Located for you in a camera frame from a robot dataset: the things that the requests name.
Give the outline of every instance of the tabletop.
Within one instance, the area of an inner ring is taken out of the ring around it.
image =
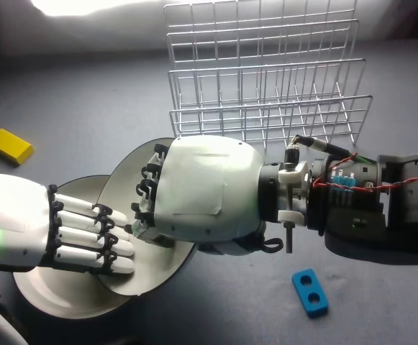
[[[361,42],[354,56],[367,60],[360,94],[374,96],[357,150],[373,158],[418,153],[418,40]],[[110,174],[142,143],[173,136],[168,69],[164,52],[0,62],[0,128],[35,148],[18,168],[0,160],[0,173],[60,185]],[[91,320],[38,311],[8,272],[0,272],[0,292],[30,344],[114,344],[127,336],[152,345],[418,344],[418,266],[339,257],[315,231],[294,232],[293,254],[197,252],[164,286]],[[284,238],[283,228],[268,225],[267,238],[275,236]],[[291,282],[306,268],[330,302],[315,320]]]

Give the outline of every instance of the green wire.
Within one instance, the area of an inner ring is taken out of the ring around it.
[[[369,161],[367,161],[367,159],[365,159],[364,157],[362,157],[360,155],[355,156],[355,161],[359,162],[359,163],[365,163],[365,164],[372,165],[372,163],[370,163]]]

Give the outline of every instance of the white plate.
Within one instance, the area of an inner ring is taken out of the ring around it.
[[[59,191],[95,203],[108,176],[89,176],[66,183]],[[37,309],[59,318],[91,318],[105,314],[130,298],[107,290],[90,273],[75,273],[36,267],[14,273],[23,296]]]
[[[134,219],[135,212],[131,210],[130,204],[140,202],[135,187],[143,179],[141,168],[146,166],[154,155],[156,144],[170,146],[172,141],[173,139],[156,139],[134,150],[112,173],[98,202],[125,213],[131,220]],[[158,247],[133,236],[131,236],[131,241],[135,246],[133,275],[99,276],[105,286],[120,295],[141,295],[155,289],[169,280],[180,267],[188,262],[196,250],[194,244],[182,241],[177,241],[173,248]]]

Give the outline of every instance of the yellow sponge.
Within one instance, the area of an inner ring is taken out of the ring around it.
[[[0,154],[9,158],[13,163],[21,165],[33,152],[33,146],[29,142],[5,129],[0,129]]]

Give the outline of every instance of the metal wire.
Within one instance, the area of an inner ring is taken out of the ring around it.
[[[356,143],[371,104],[357,96],[365,61],[351,59],[356,1],[308,2],[165,7],[176,137],[221,134],[265,150],[296,134]]]

